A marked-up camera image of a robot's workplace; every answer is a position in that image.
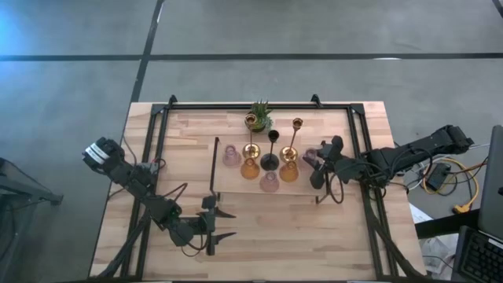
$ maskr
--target yellow cable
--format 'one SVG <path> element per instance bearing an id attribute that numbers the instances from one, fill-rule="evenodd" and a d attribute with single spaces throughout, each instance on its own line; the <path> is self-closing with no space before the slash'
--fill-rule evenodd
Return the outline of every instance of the yellow cable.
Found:
<path id="1" fill-rule="evenodd" d="M 446 184 L 450 183 L 450 180 L 452 180 L 456 175 L 461 174 L 461 173 L 465 173 L 465 172 L 468 173 L 471 176 L 471 178 L 473 179 L 473 182 L 475 183 L 475 195 L 473 196 L 473 198 L 467 204 L 464 204 L 464 205 L 461 205 L 461 206 L 457 205 L 456 207 L 454 207 L 460 213 L 461 212 L 466 212 L 467 210 L 469 210 L 470 205 L 472 205 L 472 203 L 475 201 L 475 199 L 479 195 L 479 182 L 477 181 L 477 178 L 473 175 L 472 170 L 476 169 L 477 167 L 482 166 L 483 164 L 477 164 L 477 165 L 474 165 L 472 167 L 466 168 L 461 162 L 459 162 L 457 160 L 450 159 L 450 158 L 446 158 L 446 159 L 443 159 L 443 160 L 445 160 L 447 162 L 451 162 L 453 164 L 459 165 L 459 167 L 461 168 L 461 170 L 463 172 L 456 173 L 456 174 L 452 175 L 450 177 L 450 179 L 447 182 L 443 183 L 443 185 L 440 187 L 440 189 L 438 189 L 436 192 L 430 192 L 430 191 L 428 191 L 428 189 L 426 187 L 426 178 L 423 178 L 423 184 L 422 184 L 423 185 L 423 189 L 428 194 L 437 194 L 442 189 L 444 189 L 445 186 L 446 186 Z"/>

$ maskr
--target green plant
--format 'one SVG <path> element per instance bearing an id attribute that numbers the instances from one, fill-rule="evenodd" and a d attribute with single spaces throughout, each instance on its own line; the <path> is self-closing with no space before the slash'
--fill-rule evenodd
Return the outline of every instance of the green plant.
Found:
<path id="1" fill-rule="evenodd" d="M 271 113 L 273 109 L 268 109 L 267 106 L 269 106 L 269 102 L 263 102 L 262 100 L 251 105 L 251 113 L 257 116 L 257 124 L 254 127 L 255 129 L 259 129 L 264 126 L 266 126 L 266 129 L 270 129 L 273 126 L 273 120 L 269 117 L 269 113 Z"/>

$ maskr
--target black candle holder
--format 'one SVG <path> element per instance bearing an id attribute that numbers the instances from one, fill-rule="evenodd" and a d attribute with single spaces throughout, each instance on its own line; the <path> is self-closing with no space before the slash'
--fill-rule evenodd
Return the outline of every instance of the black candle holder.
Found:
<path id="1" fill-rule="evenodd" d="M 270 153 L 265 154 L 260 159 L 260 167 L 262 167 L 265 171 L 274 171 L 280 165 L 280 160 L 277 158 L 275 154 L 273 154 L 273 145 L 274 142 L 280 137 L 280 133 L 277 130 L 270 130 L 269 134 L 267 134 L 270 140 Z"/>

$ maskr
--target pink glass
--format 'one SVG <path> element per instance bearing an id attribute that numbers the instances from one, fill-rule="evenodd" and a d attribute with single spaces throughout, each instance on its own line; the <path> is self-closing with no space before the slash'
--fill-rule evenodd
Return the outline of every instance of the pink glass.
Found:
<path id="1" fill-rule="evenodd" d="M 299 161 L 299 169 L 301 171 L 312 171 L 313 168 L 304 160 L 304 157 L 309 160 L 316 160 L 316 149 L 307 149 L 306 152 L 300 157 Z"/>
<path id="2" fill-rule="evenodd" d="M 274 172 L 267 172 L 260 179 L 260 189 L 266 193 L 274 193 L 280 188 L 280 181 Z"/>
<path id="3" fill-rule="evenodd" d="M 236 150 L 236 146 L 226 146 L 222 161 L 227 167 L 237 167 L 241 163 L 241 154 Z"/>

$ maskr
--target candle holder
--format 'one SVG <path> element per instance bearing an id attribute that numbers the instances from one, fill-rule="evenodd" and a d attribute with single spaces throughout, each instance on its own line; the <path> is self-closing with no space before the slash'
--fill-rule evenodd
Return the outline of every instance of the candle holder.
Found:
<path id="1" fill-rule="evenodd" d="M 267 136 L 270 140 L 270 153 L 262 156 L 260 159 L 260 167 L 265 171 L 274 171 L 280 165 L 280 160 L 273 154 L 273 145 L 280 137 L 280 133 L 278 133 L 277 130 L 270 130 Z"/>
<path id="2" fill-rule="evenodd" d="M 244 145 L 243 147 L 243 157 L 246 158 L 257 158 L 260 155 L 260 148 L 258 145 L 254 144 L 252 141 L 252 128 L 257 123 L 257 116 L 255 114 L 247 114 L 244 117 L 244 124 L 250 130 L 250 143 Z"/>
<path id="3" fill-rule="evenodd" d="M 300 129 L 302 124 L 303 124 L 303 121 L 300 118 L 295 118 L 292 121 L 292 126 L 293 126 L 292 141 L 290 142 L 290 146 L 285 146 L 280 151 L 280 159 L 285 163 L 287 163 L 289 161 L 297 160 L 297 156 L 299 155 L 299 153 L 297 152 L 297 149 L 293 148 L 293 141 L 296 139 L 297 131 Z"/>

